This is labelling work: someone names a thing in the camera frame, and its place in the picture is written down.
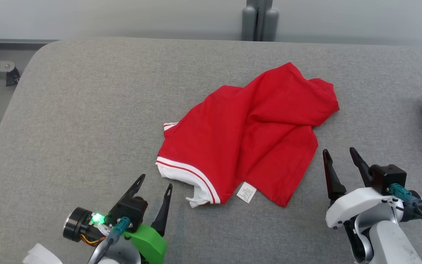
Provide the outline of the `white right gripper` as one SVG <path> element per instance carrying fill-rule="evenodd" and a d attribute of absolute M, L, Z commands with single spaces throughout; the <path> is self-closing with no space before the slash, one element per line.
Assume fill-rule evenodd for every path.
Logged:
<path fill-rule="evenodd" d="M 422 197 L 417 192 L 406 190 L 404 187 L 388 187 L 387 195 L 380 194 L 371 187 L 372 176 L 367 162 L 356 148 L 350 147 L 349 152 L 365 188 L 358 188 L 346 194 L 347 190 L 335 172 L 328 149 L 323 150 L 327 195 L 330 199 L 330 207 L 325 217 L 328 227 L 341 227 L 350 220 L 355 221 L 356 228 L 367 228 L 380 221 L 399 224 L 420 218 Z"/>

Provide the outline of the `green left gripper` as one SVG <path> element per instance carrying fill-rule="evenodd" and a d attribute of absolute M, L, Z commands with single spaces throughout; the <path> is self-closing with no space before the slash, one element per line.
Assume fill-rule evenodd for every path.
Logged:
<path fill-rule="evenodd" d="M 122 196 L 122 200 L 144 200 L 136 194 L 145 177 L 146 174 L 140 175 Z M 157 217 L 150 226 L 140 224 L 135 232 L 129 232 L 117 224 L 108 224 L 102 214 L 77 207 L 64 223 L 63 236 L 94 247 L 89 264 L 162 264 L 167 249 L 163 237 L 172 190 L 173 185 L 169 184 Z"/>

